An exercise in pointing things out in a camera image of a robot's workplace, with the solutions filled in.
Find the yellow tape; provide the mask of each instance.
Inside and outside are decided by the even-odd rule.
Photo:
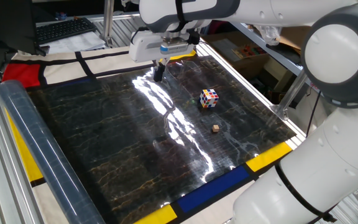
[[[171,57],[170,60],[178,60],[178,59],[181,59],[181,58],[184,58],[184,57],[192,57],[196,55],[196,52],[194,50],[191,51],[190,54],[186,54],[186,55],[179,55],[179,56],[176,56],[176,57]]]
[[[254,172],[256,172],[291,151],[292,149],[285,142],[283,142],[246,163]]]
[[[25,171],[27,172],[27,176],[29,181],[32,182],[34,180],[41,179],[43,176],[41,174],[40,169],[38,168],[37,164],[35,163],[29,148],[25,144],[22,136],[20,135],[19,131],[17,130],[15,124],[12,121],[12,118],[9,116],[8,112],[5,110],[7,114],[7,118],[9,120],[9,124],[11,125],[11,129],[13,132],[14,140],[16,142],[17,148],[20,152]]]
[[[143,219],[135,222],[135,224],[167,224],[177,218],[171,205],[166,205],[157,211],[147,215]]]

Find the plastic cover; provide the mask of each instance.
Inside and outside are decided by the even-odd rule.
[[[255,26],[262,38],[269,45],[278,45],[280,43],[281,37],[281,30],[282,27],[274,27],[274,26]]]
[[[18,81],[0,85],[0,97],[70,223],[104,223],[50,130]]]

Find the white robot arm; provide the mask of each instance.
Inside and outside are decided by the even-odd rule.
[[[339,109],[236,200],[232,221],[330,220],[325,212],[358,189],[356,0],[141,0],[140,14],[149,30],[133,35],[135,61],[190,52],[196,43],[188,41],[188,30],[206,26],[210,19],[262,26],[313,24],[302,64],[325,99]]]
[[[207,26],[212,19],[260,26],[302,26],[358,0],[141,0],[139,11],[149,30],[132,38],[135,62],[188,54],[188,30]]]

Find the black marble tabletop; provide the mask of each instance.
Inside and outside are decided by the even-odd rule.
[[[215,89],[215,108],[199,95]],[[134,223],[295,134],[212,57],[29,92],[106,223]],[[213,125],[220,132],[212,133]]]

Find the keyboard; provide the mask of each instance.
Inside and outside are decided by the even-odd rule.
[[[86,18],[74,19],[37,27],[37,40],[38,44],[46,44],[95,30],[96,27]]]

